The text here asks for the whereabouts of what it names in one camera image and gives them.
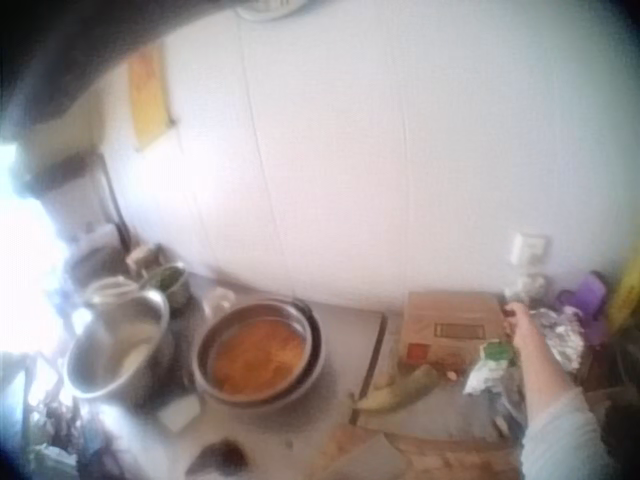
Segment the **yellow object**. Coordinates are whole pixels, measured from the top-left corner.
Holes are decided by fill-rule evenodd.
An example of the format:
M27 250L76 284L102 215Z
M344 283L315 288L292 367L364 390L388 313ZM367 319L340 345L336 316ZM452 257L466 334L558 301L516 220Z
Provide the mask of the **yellow object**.
M162 50L150 45L128 61L129 101L138 148L145 148L169 129L171 121L162 72Z
M622 327L640 301L640 246L627 266L613 300L609 304L609 327L612 332Z
M439 382L440 378L433 367L422 365L412 374L399 378L392 385L369 392L354 405L354 408L367 412L391 411L422 398Z

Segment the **gray sleeve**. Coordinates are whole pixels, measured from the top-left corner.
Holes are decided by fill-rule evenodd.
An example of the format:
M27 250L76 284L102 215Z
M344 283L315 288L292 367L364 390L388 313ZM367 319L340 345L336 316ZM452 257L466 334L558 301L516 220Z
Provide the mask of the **gray sleeve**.
M525 480L600 480L613 471L581 389L566 394L533 422L523 443Z

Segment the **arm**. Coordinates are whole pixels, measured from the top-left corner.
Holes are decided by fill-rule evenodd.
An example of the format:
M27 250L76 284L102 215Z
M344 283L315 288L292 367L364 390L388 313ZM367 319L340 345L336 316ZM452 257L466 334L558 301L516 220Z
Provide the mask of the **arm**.
M529 426L523 440L526 480L600 480L612 464L600 429L582 396L567 378L543 335L521 304L508 305L513 343L520 353Z
M515 320L511 322L515 330L513 343L520 353L527 418L531 425L575 387L551 353L527 307L512 303L507 308L515 313Z

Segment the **human hand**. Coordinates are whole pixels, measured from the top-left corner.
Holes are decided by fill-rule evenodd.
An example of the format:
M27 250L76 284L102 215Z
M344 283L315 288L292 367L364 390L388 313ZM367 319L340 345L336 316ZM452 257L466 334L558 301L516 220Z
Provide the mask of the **human hand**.
M514 302L508 304L505 310L511 314L505 320L505 330L518 350L540 336L526 305Z

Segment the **metal bowl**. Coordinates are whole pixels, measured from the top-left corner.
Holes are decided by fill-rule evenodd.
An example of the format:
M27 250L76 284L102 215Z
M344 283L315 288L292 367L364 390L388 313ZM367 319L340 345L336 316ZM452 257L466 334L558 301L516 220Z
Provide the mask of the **metal bowl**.
M152 271L142 282L143 288L155 288L167 297L173 310L184 307L191 298L189 288L189 272L182 263L171 263Z
M139 403L173 354L167 300L145 290L93 314L69 351L66 384L77 398Z
M305 315L311 329L311 353L309 361L298 379L293 382L289 388L283 390L278 395L271 397L263 402L246 403L243 405L229 405L235 410L250 411L251 413L266 413L278 410L285 405L290 404L294 400L302 397L314 384L325 362L326 345L324 334L320 327L320 323L309 310L309 314Z
M305 373L312 353L313 335L305 313L296 303L267 299L240 306L224 315L207 329L194 350L193 370L200 388L216 400L238 407L264 404L289 391ZM304 351L300 363L286 381L259 395L230 395L223 392L210 375L218 347L242 325L266 318L287 323L303 338Z

